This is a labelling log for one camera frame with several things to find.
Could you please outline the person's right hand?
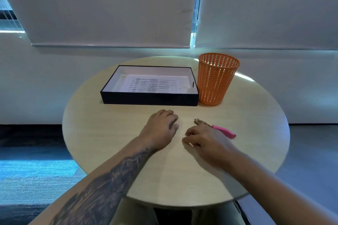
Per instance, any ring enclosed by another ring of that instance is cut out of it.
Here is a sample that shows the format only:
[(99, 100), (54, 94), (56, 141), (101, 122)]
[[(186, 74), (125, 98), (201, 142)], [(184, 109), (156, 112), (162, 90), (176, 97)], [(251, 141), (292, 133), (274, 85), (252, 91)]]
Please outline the person's right hand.
[(192, 147), (206, 163), (226, 172), (231, 170), (239, 150), (220, 131), (202, 124), (195, 125), (186, 131), (185, 137), (201, 138), (201, 146)]

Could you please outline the person's left hand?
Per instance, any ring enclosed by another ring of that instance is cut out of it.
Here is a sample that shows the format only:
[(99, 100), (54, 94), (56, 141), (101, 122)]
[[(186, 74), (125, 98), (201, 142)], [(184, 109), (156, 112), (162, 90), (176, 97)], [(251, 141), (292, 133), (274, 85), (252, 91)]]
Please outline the person's left hand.
[(178, 118), (172, 110), (159, 110), (150, 116), (138, 138), (150, 151), (163, 149), (172, 141), (177, 132), (170, 131), (169, 125), (176, 123)]

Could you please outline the person's left forearm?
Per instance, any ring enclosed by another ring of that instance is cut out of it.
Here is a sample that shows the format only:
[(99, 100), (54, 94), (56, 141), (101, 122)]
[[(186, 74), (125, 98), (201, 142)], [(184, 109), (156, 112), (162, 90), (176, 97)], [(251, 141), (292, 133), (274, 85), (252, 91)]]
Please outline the person's left forearm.
[(153, 150), (149, 139), (133, 139), (28, 225), (109, 225)]

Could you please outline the person's right forearm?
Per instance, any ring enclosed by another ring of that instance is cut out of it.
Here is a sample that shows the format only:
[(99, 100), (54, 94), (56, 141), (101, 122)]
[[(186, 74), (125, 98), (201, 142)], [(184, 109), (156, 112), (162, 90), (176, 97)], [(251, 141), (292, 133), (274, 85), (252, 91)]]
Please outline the person's right forearm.
[(338, 215), (312, 201), (239, 152), (212, 154), (213, 163), (237, 180), (276, 225), (338, 225)]

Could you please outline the black tray box white inside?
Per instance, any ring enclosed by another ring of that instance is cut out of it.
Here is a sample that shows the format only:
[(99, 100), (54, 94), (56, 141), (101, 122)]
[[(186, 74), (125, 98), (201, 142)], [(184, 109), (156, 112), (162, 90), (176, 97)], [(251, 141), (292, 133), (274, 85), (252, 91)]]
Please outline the black tray box white inside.
[[(184, 76), (193, 83), (187, 94), (116, 92), (124, 75)], [(104, 104), (196, 107), (199, 90), (191, 67), (119, 65), (100, 91)]]

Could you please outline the printed paper sheet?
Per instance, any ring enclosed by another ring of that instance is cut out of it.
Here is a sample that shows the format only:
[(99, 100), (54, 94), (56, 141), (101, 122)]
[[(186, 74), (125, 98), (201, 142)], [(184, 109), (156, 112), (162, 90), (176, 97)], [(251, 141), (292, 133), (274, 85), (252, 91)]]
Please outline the printed paper sheet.
[(187, 94), (193, 83), (184, 76), (124, 75), (116, 92)]

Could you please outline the orange mesh basket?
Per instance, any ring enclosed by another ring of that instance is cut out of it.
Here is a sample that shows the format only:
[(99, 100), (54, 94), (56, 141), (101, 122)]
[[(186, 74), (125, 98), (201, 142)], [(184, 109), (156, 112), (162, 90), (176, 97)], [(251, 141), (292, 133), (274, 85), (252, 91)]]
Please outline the orange mesh basket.
[(221, 53), (201, 54), (198, 61), (199, 102), (207, 106), (217, 106), (222, 103), (240, 61)]

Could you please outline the wide white roller blind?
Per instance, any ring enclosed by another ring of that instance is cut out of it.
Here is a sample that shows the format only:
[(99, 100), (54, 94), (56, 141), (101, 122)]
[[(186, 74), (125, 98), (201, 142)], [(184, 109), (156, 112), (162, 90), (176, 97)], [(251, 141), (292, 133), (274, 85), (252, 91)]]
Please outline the wide white roller blind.
[(190, 48), (195, 0), (8, 0), (34, 47)]

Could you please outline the window with slatted blind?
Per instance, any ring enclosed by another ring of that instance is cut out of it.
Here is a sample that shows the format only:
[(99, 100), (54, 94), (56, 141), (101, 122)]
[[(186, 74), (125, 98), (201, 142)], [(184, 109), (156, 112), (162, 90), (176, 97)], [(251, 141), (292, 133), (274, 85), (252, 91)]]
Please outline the window with slatted blind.
[(25, 33), (8, 0), (0, 0), (0, 33)]

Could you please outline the pink handled staple remover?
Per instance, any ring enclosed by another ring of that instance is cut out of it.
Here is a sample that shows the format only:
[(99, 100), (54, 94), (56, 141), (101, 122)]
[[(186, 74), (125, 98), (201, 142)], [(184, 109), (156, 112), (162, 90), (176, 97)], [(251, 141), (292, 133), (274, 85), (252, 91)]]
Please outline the pink handled staple remover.
[(201, 125), (201, 124), (203, 124), (203, 125), (212, 127), (212, 128), (214, 128), (214, 129), (220, 131), (221, 133), (223, 133), (223, 134), (224, 134), (227, 138), (229, 138), (229, 139), (234, 139), (234, 138), (236, 138), (236, 136), (237, 136), (235, 133), (233, 133), (232, 131), (230, 131), (230, 130), (228, 130), (228, 129), (226, 129), (226, 128), (223, 128), (223, 127), (220, 127), (220, 126), (216, 126), (216, 125), (209, 125), (208, 123), (206, 123), (205, 121), (202, 121), (202, 120), (200, 120), (200, 119), (194, 119), (194, 123), (195, 123), (196, 125)]

